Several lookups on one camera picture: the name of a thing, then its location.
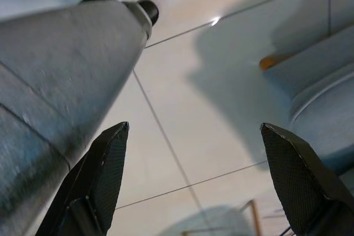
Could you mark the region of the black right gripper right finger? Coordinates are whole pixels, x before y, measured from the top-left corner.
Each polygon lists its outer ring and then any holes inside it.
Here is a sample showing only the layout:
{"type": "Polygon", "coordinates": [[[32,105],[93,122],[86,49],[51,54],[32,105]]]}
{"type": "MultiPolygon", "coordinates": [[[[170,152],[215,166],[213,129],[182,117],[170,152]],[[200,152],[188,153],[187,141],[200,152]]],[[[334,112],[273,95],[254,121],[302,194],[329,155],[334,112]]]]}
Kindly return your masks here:
{"type": "Polygon", "coordinates": [[[353,196],[294,133],[261,125],[270,175],[295,235],[353,235],[353,196]]]}

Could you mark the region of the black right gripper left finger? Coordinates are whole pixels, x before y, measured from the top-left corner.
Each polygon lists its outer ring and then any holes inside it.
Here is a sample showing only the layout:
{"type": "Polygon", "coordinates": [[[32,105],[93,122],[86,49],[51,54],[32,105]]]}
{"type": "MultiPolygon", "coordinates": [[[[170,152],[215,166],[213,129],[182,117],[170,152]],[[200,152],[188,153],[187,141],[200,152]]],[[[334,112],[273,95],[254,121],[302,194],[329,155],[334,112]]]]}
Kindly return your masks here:
{"type": "Polygon", "coordinates": [[[106,235],[122,183],[128,122],[104,130],[61,183],[37,235],[106,235]]]}

